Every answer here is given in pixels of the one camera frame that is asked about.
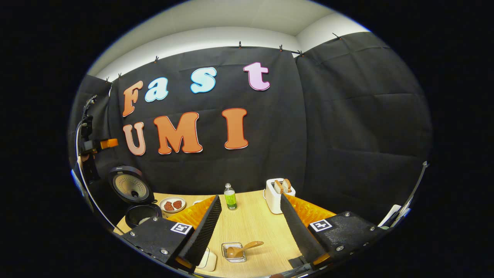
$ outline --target bread slice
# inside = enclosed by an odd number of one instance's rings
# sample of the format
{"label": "bread slice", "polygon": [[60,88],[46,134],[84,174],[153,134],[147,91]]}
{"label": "bread slice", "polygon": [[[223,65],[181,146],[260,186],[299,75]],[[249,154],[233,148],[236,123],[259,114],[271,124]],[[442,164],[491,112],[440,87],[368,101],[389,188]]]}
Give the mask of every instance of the bread slice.
{"label": "bread slice", "polygon": [[288,179],[283,180],[282,186],[283,186],[283,192],[285,192],[285,193],[291,192],[291,184],[290,184],[290,181]]}
{"label": "bread slice", "polygon": [[278,194],[283,194],[283,186],[281,183],[277,180],[275,180],[275,184],[273,185],[273,188],[275,189],[276,193]]}

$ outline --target green drink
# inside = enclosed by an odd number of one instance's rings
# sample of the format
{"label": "green drink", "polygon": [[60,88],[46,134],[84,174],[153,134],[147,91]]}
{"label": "green drink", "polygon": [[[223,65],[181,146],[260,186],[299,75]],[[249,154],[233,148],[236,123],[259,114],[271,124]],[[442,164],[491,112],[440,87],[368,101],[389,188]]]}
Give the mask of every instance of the green drink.
{"label": "green drink", "polygon": [[237,199],[235,198],[235,191],[233,190],[231,184],[225,184],[225,199],[226,206],[234,210],[237,208]]}

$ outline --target white ceiling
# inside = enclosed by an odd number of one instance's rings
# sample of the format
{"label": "white ceiling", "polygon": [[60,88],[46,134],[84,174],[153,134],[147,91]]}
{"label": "white ceiling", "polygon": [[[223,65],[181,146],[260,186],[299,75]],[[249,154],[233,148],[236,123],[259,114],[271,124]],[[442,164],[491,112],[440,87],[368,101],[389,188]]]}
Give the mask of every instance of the white ceiling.
{"label": "white ceiling", "polygon": [[190,0],[137,26],[93,64],[95,75],[125,53],[153,40],[207,27],[251,27],[296,36],[335,11],[308,0]]}

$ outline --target white toaster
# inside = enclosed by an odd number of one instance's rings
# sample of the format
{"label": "white toaster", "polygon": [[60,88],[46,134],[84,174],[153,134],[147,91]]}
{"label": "white toaster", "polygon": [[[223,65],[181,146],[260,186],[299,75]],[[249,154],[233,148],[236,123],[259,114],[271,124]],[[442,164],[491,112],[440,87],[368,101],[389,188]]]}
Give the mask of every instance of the white toaster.
{"label": "white toaster", "polygon": [[[281,194],[276,193],[275,189],[273,188],[273,184],[275,183],[275,180],[278,180],[280,183],[283,183],[282,178],[279,179],[270,179],[266,181],[266,189],[264,190],[264,199],[266,199],[266,202],[268,203],[269,210],[271,210],[272,213],[274,214],[280,214],[281,208],[280,208],[280,200],[281,200]],[[293,186],[291,187],[291,192],[287,193],[287,195],[290,196],[295,196],[295,188]]]}

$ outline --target plate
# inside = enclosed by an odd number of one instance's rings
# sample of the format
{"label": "plate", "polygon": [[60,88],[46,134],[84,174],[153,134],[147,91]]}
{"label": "plate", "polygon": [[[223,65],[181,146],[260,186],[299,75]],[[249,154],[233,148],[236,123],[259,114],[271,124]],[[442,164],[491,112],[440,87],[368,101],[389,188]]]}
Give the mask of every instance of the plate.
{"label": "plate", "polygon": [[[175,209],[175,210],[172,210],[172,211],[169,211],[169,210],[166,210],[165,209],[165,204],[166,202],[171,202],[171,204],[173,205],[174,202],[176,201],[182,201],[182,207],[179,208],[179,209]],[[165,198],[163,200],[161,200],[160,202],[160,208],[162,211],[166,212],[166,213],[175,213],[175,212],[179,212],[181,210],[183,210],[186,206],[186,203],[185,203],[185,200],[183,198],[180,198],[178,196],[174,196],[174,197],[168,197],[168,198]]]}

